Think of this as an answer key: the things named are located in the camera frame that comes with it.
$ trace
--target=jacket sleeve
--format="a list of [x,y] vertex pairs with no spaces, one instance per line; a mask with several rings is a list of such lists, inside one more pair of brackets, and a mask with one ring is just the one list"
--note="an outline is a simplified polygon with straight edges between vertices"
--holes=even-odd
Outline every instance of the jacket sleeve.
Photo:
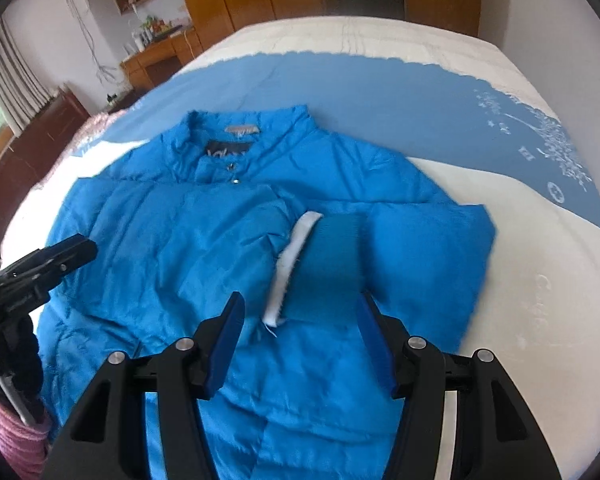
[[367,187],[373,190],[370,202],[439,203],[454,201],[404,155],[376,148],[366,171]]
[[442,351],[458,350],[495,236],[483,206],[318,201],[308,206],[325,215],[362,215],[355,243],[363,283],[382,312]]

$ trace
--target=blue jacket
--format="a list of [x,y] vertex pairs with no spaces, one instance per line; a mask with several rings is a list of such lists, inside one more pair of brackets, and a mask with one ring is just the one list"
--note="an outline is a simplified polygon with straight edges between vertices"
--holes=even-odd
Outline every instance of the blue jacket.
[[[257,133],[231,133],[254,124]],[[249,143],[211,156],[210,141]],[[306,211],[363,217],[365,286],[413,335],[455,351],[484,280],[494,227],[399,153],[321,130],[306,107],[192,112],[99,176],[79,180],[49,243],[76,232],[95,262],[52,294],[38,337],[43,399],[59,424],[106,356],[162,351],[247,308],[224,387],[201,412],[220,478],[380,478],[401,402],[380,389],[354,324],[260,322],[276,259]],[[147,424],[163,478],[155,398]]]

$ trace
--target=blue bedsheet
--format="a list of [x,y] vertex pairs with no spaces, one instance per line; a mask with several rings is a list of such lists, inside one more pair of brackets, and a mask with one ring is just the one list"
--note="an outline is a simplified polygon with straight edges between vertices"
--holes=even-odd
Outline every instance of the blue bedsheet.
[[600,196],[557,120],[483,80],[433,64],[310,52],[218,62],[146,95],[105,139],[151,139],[190,110],[300,103],[327,130],[511,176],[600,227]]
[[[210,140],[235,140],[236,124],[259,128],[240,136],[249,149],[206,154]],[[201,403],[220,478],[380,478],[402,403],[378,385],[355,323],[288,320],[274,337],[260,322],[276,258],[308,210],[363,218],[365,286],[381,309],[458,348],[494,237],[482,206],[455,204],[398,153],[320,129],[306,107],[193,112],[80,179],[60,210],[49,241],[80,232],[100,253],[53,291],[38,325],[58,422],[110,352],[160,352],[238,290],[245,328],[224,387]],[[163,478],[153,397],[147,427]]]

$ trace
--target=electrical cable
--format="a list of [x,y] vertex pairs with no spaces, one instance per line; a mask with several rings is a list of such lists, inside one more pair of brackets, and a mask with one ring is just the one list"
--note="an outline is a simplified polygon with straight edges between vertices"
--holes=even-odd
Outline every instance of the electrical cable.
[[189,43],[189,38],[187,37],[187,32],[188,32],[188,30],[185,30],[185,31],[183,32],[183,34],[184,34],[184,41],[186,41],[186,42],[187,42],[187,44],[189,45],[189,51],[190,51],[190,53],[191,53],[191,57],[192,57],[193,59],[196,59],[196,55],[193,53],[193,47],[192,47],[192,46],[191,46],[191,44]]
[[84,37],[84,41],[86,41],[87,46],[89,47],[91,58],[93,59],[93,62],[96,65],[96,77],[98,78],[100,84],[105,89],[105,82],[114,86],[123,85],[125,83],[124,78],[120,79],[119,76],[117,76],[119,69],[117,67],[104,65],[100,63],[100,60],[98,60],[95,48],[95,40],[93,39],[91,31],[87,28],[87,25],[84,23],[82,15],[80,14],[80,10],[78,10],[78,6],[75,4],[75,0],[66,0],[66,4],[69,7],[72,16],[78,22],[78,26],[80,27],[80,31]]

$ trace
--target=wooden desk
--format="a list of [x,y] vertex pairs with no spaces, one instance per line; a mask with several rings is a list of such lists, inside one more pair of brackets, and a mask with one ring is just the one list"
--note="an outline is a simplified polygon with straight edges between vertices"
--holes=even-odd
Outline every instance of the wooden desk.
[[27,193],[45,177],[88,118],[75,95],[61,89],[19,137],[8,127],[0,131],[0,244]]
[[173,38],[152,43],[144,52],[135,54],[120,66],[133,88],[147,91],[167,81],[200,54],[200,40],[196,31],[190,28]]

